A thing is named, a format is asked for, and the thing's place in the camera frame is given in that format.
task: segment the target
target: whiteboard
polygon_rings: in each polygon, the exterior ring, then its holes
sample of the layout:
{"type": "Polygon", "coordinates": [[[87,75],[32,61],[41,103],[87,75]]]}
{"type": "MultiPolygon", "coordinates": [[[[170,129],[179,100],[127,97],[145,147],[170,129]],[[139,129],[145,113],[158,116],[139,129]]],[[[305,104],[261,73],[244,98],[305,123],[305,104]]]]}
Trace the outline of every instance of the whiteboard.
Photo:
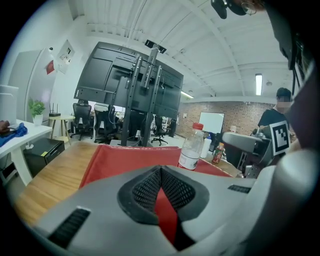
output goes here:
{"type": "Polygon", "coordinates": [[[222,130],[224,118],[224,113],[201,112],[199,123],[203,124],[204,131],[219,134],[222,130]]]}

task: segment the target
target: ceiling light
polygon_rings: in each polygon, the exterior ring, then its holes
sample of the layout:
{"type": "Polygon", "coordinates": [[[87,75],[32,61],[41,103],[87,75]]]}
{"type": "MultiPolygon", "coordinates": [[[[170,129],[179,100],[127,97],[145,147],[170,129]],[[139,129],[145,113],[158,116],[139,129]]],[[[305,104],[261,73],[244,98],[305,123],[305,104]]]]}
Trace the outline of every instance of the ceiling light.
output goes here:
{"type": "Polygon", "coordinates": [[[262,74],[255,74],[255,86],[256,86],[256,95],[261,95],[262,92],[262,74]]]}
{"type": "Polygon", "coordinates": [[[181,94],[184,95],[184,96],[186,96],[186,97],[188,97],[188,98],[190,98],[190,99],[193,99],[193,98],[194,98],[194,97],[192,97],[191,95],[189,95],[189,94],[187,94],[187,93],[185,93],[185,92],[183,92],[183,91],[181,91],[181,94]]]}

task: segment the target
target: brick wall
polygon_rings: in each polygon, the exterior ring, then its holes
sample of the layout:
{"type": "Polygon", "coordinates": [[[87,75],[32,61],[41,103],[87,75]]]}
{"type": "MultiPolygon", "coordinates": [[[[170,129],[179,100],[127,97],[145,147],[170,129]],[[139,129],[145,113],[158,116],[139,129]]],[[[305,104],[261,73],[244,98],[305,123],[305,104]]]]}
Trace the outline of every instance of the brick wall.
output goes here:
{"type": "Polygon", "coordinates": [[[258,127],[263,112],[273,106],[255,102],[246,105],[236,101],[180,103],[176,133],[187,137],[192,132],[192,124],[199,122],[201,112],[212,112],[224,113],[223,132],[227,132],[230,126],[236,126],[237,133],[250,135],[252,130],[258,127]]]}

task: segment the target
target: red object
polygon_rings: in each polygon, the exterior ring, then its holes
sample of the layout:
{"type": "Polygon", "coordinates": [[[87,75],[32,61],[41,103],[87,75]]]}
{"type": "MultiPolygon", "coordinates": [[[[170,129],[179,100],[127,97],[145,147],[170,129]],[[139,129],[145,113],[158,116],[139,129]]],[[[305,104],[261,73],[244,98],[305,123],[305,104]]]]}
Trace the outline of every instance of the red object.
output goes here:
{"type": "MultiPolygon", "coordinates": [[[[180,153],[181,148],[176,146],[121,147],[100,145],[90,160],[80,188],[90,182],[134,171],[139,168],[155,165],[177,166],[180,153]]],[[[230,177],[229,174],[202,159],[199,159],[194,171],[230,177]]],[[[159,226],[163,234],[174,244],[177,214],[162,189],[160,189],[156,199],[155,213],[159,218],[159,226]]]]}
{"type": "Polygon", "coordinates": [[[197,130],[202,130],[204,128],[204,125],[202,123],[199,122],[194,122],[192,125],[193,129],[197,129],[197,130]]]}
{"type": "Polygon", "coordinates": [[[54,61],[51,60],[48,64],[48,66],[46,66],[46,74],[49,75],[52,71],[55,70],[55,67],[54,67],[54,61]]]}

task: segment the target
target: round table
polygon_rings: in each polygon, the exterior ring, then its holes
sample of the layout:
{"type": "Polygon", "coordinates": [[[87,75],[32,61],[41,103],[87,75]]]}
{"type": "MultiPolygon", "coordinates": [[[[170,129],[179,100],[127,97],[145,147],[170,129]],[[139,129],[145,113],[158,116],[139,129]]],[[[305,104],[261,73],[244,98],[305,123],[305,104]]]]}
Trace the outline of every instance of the round table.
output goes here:
{"type": "Polygon", "coordinates": [[[64,141],[64,142],[69,142],[69,144],[71,145],[71,141],[70,141],[70,137],[69,137],[69,133],[68,133],[68,128],[67,128],[67,120],[73,120],[73,119],[75,119],[75,117],[73,115],[49,116],[49,120],[53,120],[51,139],[54,136],[56,121],[60,120],[61,121],[61,136],[56,137],[56,139],[60,140],[60,141],[64,141]]]}

